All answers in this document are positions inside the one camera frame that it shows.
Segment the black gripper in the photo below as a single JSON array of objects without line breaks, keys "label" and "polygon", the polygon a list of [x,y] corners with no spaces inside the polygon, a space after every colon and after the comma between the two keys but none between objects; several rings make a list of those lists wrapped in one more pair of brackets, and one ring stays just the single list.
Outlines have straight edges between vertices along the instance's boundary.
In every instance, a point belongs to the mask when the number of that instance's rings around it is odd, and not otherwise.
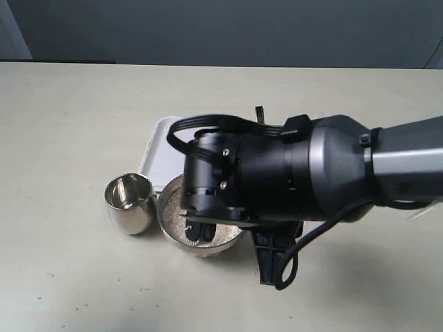
[{"label": "black gripper", "polygon": [[301,237],[302,221],[270,221],[253,219],[244,212],[183,212],[191,226],[234,225],[249,231],[260,272],[260,283],[288,286],[298,272],[298,254],[285,255]]}]

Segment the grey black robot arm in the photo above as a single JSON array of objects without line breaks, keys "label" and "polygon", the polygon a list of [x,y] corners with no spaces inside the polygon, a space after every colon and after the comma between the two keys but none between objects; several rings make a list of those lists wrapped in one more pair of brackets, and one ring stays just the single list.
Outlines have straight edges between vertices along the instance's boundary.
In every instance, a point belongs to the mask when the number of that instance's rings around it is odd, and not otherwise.
[{"label": "grey black robot arm", "polygon": [[186,157],[187,239],[208,241],[219,225],[248,230],[260,281],[278,290],[294,280],[299,252],[337,223],[442,199],[439,117],[369,129],[344,115],[281,126],[196,116],[175,122],[167,140]]}]

